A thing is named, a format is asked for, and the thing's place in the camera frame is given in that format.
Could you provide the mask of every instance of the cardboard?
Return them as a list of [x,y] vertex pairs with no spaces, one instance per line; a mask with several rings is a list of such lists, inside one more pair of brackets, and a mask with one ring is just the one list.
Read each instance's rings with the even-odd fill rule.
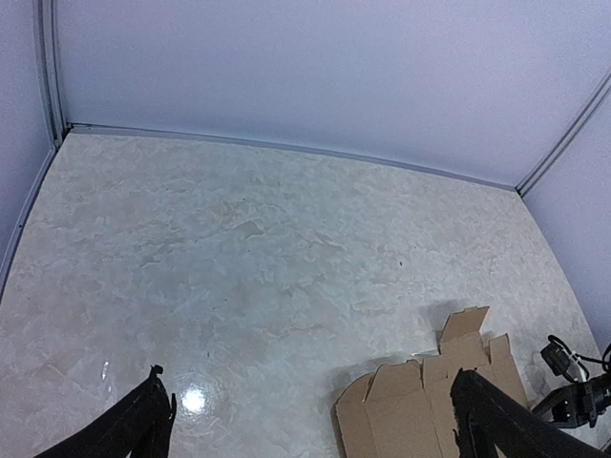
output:
[[335,412],[347,458],[458,458],[450,388],[460,368],[477,370],[526,406],[509,337],[492,339],[487,348],[482,342],[488,308],[452,313],[439,356],[381,365],[344,391]]

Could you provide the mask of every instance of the torn cardboard piece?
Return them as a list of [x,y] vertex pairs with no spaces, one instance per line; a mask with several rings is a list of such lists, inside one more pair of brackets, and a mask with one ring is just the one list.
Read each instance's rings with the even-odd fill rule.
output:
[[452,313],[438,356],[381,365],[344,391],[335,411],[347,458],[458,458],[450,388],[461,368],[477,370],[526,406],[509,337],[489,341],[488,352],[482,342],[488,309]]

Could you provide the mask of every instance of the white wall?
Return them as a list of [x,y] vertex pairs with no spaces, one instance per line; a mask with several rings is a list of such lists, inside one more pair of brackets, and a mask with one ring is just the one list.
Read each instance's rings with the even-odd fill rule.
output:
[[51,149],[32,19],[32,1],[0,2],[0,268],[34,178]]
[[71,122],[517,185],[611,64],[608,2],[58,2]]
[[611,342],[611,101],[525,202],[604,348]]

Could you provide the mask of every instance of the marble floor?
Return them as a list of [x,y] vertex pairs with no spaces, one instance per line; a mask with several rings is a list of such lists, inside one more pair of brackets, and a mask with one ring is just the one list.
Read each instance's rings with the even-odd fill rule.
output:
[[[550,333],[598,354],[515,193],[359,161],[69,135],[0,305],[0,444],[28,457],[150,364],[177,393],[172,457],[337,457],[330,410],[381,363],[490,305],[531,403]],[[601,446],[611,414],[573,431]]]

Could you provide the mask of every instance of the marble pattern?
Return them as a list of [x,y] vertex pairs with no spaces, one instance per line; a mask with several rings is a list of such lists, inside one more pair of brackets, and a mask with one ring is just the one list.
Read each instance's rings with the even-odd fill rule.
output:
[[[146,377],[179,397],[171,456],[337,457],[329,412],[380,363],[490,305],[531,402],[555,333],[598,350],[512,192],[326,156],[69,135],[0,306],[0,444],[27,457]],[[573,431],[601,446],[611,414]]]

